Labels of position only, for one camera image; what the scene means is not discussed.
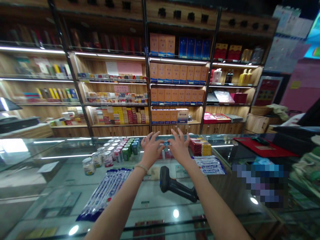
wicker basket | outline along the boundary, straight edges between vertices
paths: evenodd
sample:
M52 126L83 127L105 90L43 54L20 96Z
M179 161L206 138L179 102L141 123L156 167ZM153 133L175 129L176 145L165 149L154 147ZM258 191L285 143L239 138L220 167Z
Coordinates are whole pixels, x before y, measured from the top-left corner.
M272 108L262 106L251 106L250 113L260 116L266 116L272 112Z

pink sign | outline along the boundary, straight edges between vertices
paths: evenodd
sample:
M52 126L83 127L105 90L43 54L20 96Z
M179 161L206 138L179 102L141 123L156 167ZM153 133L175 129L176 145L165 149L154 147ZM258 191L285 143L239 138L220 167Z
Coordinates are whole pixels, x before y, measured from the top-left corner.
M115 92L129 92L129 87L128 86L122 86L122 85L115 85L114 86L114 91Z

pink wall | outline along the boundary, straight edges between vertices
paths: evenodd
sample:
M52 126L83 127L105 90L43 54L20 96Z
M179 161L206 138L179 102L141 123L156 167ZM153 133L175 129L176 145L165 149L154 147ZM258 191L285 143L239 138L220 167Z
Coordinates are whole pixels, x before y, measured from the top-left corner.
M293 81L300 81L299 89L290 89ZM306 112L320 98L320 61L301 59L298 61L280 105L289 110Z

hand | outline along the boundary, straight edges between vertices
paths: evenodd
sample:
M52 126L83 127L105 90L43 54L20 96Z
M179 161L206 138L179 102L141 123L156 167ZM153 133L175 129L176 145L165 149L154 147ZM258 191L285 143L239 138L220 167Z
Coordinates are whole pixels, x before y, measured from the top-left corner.
M184 135L180 130L180 128L178 128L180 138L173 129L171 129L171 132L174 136L174 139L170 138L168 140L168 142L171 143L171 145L169 145L168 147L172 152L174 158L185 168L186 163L191 160L189 150L188 150L188 146L190 142L189 133L187 133L187 140L184 141Z
M160 143L164 143L163 140L155 141L159 134L160 134L160 131L154 135L153 135L153 132L151 132L147 137L143 138L141 142L141 147L144 149L144 153L143 153L140 164L142 164L148 169L152 167L152 165L156 162L156 160L159 158L160 154L162 153L162 150L165 148L165 146L161 146L158 149Z

red mat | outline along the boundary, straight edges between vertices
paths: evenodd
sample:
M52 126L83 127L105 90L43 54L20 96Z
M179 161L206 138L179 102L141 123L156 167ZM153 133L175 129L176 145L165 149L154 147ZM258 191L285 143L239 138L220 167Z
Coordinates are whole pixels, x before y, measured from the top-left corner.
M250 148L252 151L254 151L256 154L258 154L260 157L299 157L299 155L294 154L292 152L289 152L281 147L278 147L277 145L274 145L270 141L270 145L265 146L261 143L258 143L256 141L253 141L251 138L233 138L234 140L238 141L239 143L245 145L246 147Z

